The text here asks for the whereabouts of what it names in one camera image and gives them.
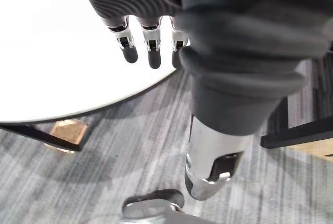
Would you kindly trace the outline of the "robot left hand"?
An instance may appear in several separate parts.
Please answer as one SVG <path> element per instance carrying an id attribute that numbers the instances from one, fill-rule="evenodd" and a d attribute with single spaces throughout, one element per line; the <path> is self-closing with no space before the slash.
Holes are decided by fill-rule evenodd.
<path id="1" fill-rule="evenodd" d="M 116 33 L 127 15 L 144 27 L 170 15 L 190 41 L 176 50 L 192 79 L 185 184 L 200 201 L 232 178 L 254 133 L 302 87 L 298 64 L 323 57 L 332 41 L 332 0 L 89 2 Z"/>

